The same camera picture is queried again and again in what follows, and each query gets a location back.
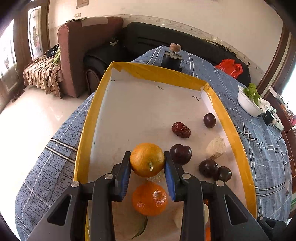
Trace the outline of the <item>large mandarin orange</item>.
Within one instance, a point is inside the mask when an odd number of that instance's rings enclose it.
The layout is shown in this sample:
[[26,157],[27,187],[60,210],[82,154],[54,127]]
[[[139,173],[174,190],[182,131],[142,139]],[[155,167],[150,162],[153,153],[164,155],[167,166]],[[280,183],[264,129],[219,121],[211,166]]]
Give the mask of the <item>large mandarin orange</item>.
[[205,229],[205,241],[211,241],[211,230],[210,226]]

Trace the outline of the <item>white bowl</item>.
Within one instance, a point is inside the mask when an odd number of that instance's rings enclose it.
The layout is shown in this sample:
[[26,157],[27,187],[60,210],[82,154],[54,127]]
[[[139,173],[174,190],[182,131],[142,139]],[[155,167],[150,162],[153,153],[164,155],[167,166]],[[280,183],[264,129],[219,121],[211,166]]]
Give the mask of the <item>white bowl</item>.
[[240,106],[250,115],[253,117],[257,117],[263,114],[263,110],[259,108],[244,92],[243,87],[238,85],[238,96],[237,101]]

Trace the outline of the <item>white cloth pile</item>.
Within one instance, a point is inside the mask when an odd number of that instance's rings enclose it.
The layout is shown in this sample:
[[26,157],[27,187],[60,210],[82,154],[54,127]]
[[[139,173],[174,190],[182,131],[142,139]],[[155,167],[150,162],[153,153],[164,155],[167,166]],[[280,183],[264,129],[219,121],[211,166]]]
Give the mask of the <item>white cloth pile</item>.
[[282,132],[284,126],[276,113],[277,110],[272,107],[268,101],[262,98],[258,100],[258,107],[263,111],[262,117],[265,124],[267,126],[273,124],[278,130]]

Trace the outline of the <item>patterned covered bench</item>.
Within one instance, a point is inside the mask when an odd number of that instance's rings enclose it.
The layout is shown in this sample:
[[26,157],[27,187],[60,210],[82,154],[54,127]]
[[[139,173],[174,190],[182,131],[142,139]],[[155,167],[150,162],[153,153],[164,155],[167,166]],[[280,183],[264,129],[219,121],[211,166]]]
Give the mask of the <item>patterned covered bench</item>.
[[62,98],[59,83],[62,82],[60,45],[50,48],[43,56],[34,60],[23,71],[25,87],[32,85],[46,94],[53,93]]

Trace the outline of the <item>yellow-rimmed white tray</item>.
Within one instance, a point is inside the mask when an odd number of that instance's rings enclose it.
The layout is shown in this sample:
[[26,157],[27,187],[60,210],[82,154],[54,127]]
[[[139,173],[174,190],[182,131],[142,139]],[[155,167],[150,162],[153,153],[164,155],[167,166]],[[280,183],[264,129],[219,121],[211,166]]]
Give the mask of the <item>yellow-rimmed white tray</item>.
[[[207,113],[215,115],[213,128],[204,125]],[[172,132],[178,121],[191,130],[189,138]],[[157,66],[114,62],[93,97],[78,147],[74,180],[95,181],[141,143],[155,144],[163,151],[175,144],[189,146],[193,155],[184,171],[204,180],[198,167],[206,159],[207,145],[216,137],[224,138],[226,145],[226,153],[217,163],[232,171],[226,185],[256,219],[254,181],[245,148],[211,85]]]

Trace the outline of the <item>yellowish orange with stem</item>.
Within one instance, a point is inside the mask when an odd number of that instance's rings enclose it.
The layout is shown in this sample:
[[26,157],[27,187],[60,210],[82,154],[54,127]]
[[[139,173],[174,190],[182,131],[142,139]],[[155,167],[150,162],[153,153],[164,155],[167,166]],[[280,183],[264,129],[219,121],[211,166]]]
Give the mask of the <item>yellowish orange with stem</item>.
[[133,149],[130,164],[138,176],[150,178],[156,176],[164,168],[165,156],[159,146],[152,143],[141,143]]

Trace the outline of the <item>blue plaid tablecloth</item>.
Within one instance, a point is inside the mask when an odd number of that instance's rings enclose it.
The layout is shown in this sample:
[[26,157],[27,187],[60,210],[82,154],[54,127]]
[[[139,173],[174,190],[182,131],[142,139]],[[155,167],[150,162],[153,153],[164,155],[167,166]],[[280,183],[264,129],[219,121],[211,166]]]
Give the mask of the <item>blue plaid tablecloth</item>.
[[[185,74],[208,82],[226,108],[239,136],[253,176],[257,214],[287,221],[292,200],[292,171],[281,132],[251,117],[238,103],[238,81],[205,59],[181,52]],[[15,224],[21,240],[73,180],[74,162],[82,128],[92,103],[88,97],[62,124],[23,182],[15,202]]]

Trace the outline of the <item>mandarin with green leaf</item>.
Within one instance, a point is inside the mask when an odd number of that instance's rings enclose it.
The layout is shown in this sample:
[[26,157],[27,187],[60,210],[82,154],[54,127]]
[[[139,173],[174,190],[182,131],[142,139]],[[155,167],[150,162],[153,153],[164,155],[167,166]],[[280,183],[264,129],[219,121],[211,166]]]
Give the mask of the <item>mandarin with green leaf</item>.
[[132,194],[132,205],[134,210],[144,217],[144,222],[132,238],[142,235],[146,229],[148,217],[163,213],[167,203],[168,195],[160,185],[147,181],[138,186]]

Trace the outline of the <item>small black cup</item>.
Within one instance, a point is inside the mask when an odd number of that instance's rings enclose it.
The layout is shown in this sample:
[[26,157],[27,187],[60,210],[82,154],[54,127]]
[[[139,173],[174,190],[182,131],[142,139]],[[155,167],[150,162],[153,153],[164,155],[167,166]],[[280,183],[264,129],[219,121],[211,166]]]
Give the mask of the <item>small black cup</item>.
[[270,111],[269,109],[262,114],[262,117],[267,126],[274,120],[273,112]]

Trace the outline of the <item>small dark plum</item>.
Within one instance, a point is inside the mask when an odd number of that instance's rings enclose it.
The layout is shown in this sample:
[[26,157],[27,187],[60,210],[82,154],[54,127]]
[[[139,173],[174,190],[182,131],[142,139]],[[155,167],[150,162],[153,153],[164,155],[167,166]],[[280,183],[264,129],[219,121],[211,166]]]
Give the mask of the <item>small dark plum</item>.
[[207,128],[213,128],[216,124],[215,115],[212,113],[207,113],[203,118],[203,122]]

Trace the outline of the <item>dried red jujube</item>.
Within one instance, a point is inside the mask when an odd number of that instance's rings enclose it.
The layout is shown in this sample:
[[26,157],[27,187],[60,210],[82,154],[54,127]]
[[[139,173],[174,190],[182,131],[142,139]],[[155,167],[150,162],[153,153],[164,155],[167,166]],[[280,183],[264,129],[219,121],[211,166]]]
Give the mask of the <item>dried red jujube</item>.
[[191,130],[182,122],[176,122],[171,127],[172,132],[181,138],[189,138],[191,136]]

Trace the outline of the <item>black bottle with cork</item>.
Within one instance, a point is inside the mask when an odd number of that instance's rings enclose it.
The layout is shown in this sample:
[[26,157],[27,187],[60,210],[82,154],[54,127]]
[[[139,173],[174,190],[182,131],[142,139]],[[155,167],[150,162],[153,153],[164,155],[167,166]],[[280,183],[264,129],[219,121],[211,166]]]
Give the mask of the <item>black bottle with cork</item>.
[[180,55],[179,53],[180,50],[181,45],[171,43],[169,51],[165,51],[165,53],[163,54],[161,67],[181,72],[182,67],[180,66],[180,64],[182,61],[182,55]]

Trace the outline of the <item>green lettuce leaves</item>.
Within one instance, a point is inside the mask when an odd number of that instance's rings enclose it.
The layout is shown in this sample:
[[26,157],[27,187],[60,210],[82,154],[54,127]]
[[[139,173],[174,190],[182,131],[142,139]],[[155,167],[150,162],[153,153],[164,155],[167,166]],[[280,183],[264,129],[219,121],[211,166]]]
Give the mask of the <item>green lettuce leaves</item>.
[[259,105],[260,95],[257,92],[257,88],[254,83],[250,83],[248,87],[245,87],[243,92],[251,101],[253,101],[256,105]]

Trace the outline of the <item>black sofa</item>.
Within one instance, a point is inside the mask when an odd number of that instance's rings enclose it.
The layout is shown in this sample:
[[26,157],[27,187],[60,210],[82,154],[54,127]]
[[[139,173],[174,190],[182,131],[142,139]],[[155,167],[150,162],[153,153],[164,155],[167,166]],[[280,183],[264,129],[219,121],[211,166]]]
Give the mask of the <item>black sofa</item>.
[[176,30],[138,22],[129,23],[110,43],[89,50],[83,59],[84,67],[102,78],[111,62],[130,62],[162,46],[168,47],[168,50],[160,54],[161,65],[165,68],[181,71],[181,62],[185,54],[189,53],[226,70],[227,74],[246,86],[251,82],[247,65],[221,44],[212,44]]

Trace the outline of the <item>red plastic bag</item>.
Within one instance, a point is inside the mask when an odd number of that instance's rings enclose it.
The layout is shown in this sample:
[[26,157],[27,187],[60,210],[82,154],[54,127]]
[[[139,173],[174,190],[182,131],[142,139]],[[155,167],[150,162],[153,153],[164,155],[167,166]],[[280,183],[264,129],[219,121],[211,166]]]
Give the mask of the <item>red plastic bag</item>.
[[235,79],[243,73],[242,65],[240,63],[235,63],[234,59],[223,59],[215,67]]

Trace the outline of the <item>large dark plum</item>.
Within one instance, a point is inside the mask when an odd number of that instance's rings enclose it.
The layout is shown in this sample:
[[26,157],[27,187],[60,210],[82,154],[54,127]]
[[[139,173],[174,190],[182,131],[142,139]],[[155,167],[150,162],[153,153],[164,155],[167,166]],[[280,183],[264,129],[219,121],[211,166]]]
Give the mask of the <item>large dark plum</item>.
[[174,163],[185,165],[191,160],[192,149],[189,146],[175,144],[170,149],[170,155]]

